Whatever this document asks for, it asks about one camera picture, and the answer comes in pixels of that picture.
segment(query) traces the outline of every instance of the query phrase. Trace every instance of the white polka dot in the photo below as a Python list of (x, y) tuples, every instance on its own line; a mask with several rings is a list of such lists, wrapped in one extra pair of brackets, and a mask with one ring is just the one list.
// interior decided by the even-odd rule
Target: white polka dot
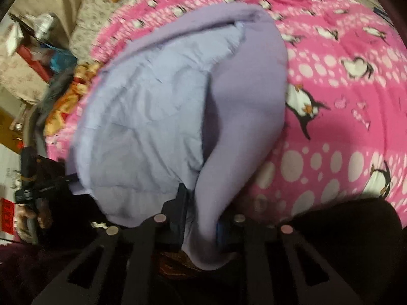
[(285, 201), (279, 201), (277, 203), (277, 211), (280, 213), (283, 212), (285, 210), (286, 206), (287, 206), (287, 203)]
[(300, 153), (289, 150), (284, 153), (281, 159), (281, 175), (288, 182), (297, 181), (304, 167), (304, 161)]
[(394, 60), (395, 62), (398, 61), (398, 57), (397, 55), (394, 53), (393, 49), (387, 48), (387, 54), (389, 55), (389, 57)]
[(391, 60), (390, 60), (386, 55), (384, 55), (384, 56), (382, 57), (382, 61), (383, 61), (383, 64), (384, 64), (386, 67), (388, 67), (389, 69), (391, 69), (391, 67), (393, 66), (393, 64), (391, 63)]
[(342, 190), (338, 195), (338, 199), (343, 199), (345, 196), (346, 196), (346, 190)]
[(268, 201), (266, 196), (263, 194), (257, 195), (256, 199), (254, 200), (254, 210), (257, 213), (263, 213), (267, 210)]
[(321, 64), (315, 64), (315, 70), (317, 70), (319, 75), (326, 75), (326, 70)]
[(355, 182), (363, 171), (364, 157), (359, 151), (352, 153), (347, 168), (347, 178), (350, 182)]
[(396, 80), (398, 83), (400, 83), (400, 79), (398, 78), (396, 71), (393, 71), (392, 75), (393, 75), (394, 80)]
[(327, 66), (334, 67), (336, 65), (336, 58), (331, 55), (327, 55), (324, 57), (324, 62)]
[(321, 195), (321, 203), (327, 203), (333, 200), (339, 193), (339, 181), (337, 179), (332, 179), (325, 186)]
[(322, 156), (320, 153), (315, 153), (311, 157), (311, 167), (313, 170), (318, 170), (322, 164)]
[(312, 68), (308, 64), (300, 64), (298, 70), (306, 78), (311, 78), (314, 75)]
[(339, 82), (337, 80), (335, 80), (335, 79), (329, 79), (328, 82), (332, 87), (338, 87), (339, 86)]
[(384, 88), (386, 87), (386, 79), (384, 79), (383, 77), (377, 75), (375, 77), (375, 79), (377, 79), (377, 81), (379, 82), (379, 84)]
[(301, 212), (309, 210), (315, 201), (315, 195), (312, 191), (307, 190), (302, 193), (295, 201), (291, 210), (291, 215), (295, 216)]
[(260, 189), (267, 189), (274, 180), (275, 166), (272, 162), (266, 162), (256, 175), (256, 184)]
[(331, 171), (332, 173), (338, 173), (342, 167), (342, 154), (339, 151), (335, 151), (331, 157)]
[(296, 51), (294, 49), (288, 48), (288, 60), (292, 60), (296, 56)]

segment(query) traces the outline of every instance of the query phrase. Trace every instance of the clutter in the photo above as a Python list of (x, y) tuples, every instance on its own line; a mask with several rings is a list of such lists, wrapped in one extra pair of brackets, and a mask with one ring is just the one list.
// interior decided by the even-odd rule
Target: clutter
[(21, 41), (23, 40), (24, 35), (21, 30), (20, 24), (14, 23), (9, 37), (6, 40), (6, 49), (7, 49), (7, 54), (9, 56), (13, 55), (15, 51), (17, 50), (18, 46), (20, 45)]
[(74, 79), (66, 93), (55, 103), (44, 128), (44, 135), (51, 136), (65, 125), (80, 99), (88, 93), (92, 78), (97, 74), (102, 64), (81, 64), (75, 69)]

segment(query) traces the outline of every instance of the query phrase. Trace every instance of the red paper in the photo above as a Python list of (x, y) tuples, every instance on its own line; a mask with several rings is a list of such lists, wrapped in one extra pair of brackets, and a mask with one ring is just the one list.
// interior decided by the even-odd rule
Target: red paper
[(6, 199), (1, 199), (1, 230), (14, 235), (13, 217), (14, 203)]

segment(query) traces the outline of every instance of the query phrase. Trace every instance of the wall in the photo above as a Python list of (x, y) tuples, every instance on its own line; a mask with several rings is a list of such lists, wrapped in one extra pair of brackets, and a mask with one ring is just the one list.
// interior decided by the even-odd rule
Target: wall
[[(14, 191), (10, 187), (11, 178), (6, 177), (7, 169), (20, 170), (20, 155), (0, 144), (0, 197), (14, 201)], [(11, 239), (12, 236), (0, 231), (0, 237)]]
[(22, 104), (23, 103), (21, 103), (17, 97), (11, 95), (9, 91), (1, 87), (0, 84), (0, 109), (3, 109), (14, 119), (18, 116)]

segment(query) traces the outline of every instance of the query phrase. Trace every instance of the dark maroon cloth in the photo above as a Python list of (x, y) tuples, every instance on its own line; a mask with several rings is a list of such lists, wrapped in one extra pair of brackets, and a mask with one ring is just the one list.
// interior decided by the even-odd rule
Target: dark maroon cloth
[[(64, 175), (62, 164), (42, 159), (41, 182)], [(0, 304), (28, 305), (96, 236), (89, 221), (105, 222), (88, 195), (72, 196), (68, 187), (50, 201), (54, 222), (46, 231), (46, 246), (11, 243), (0, 246)]]

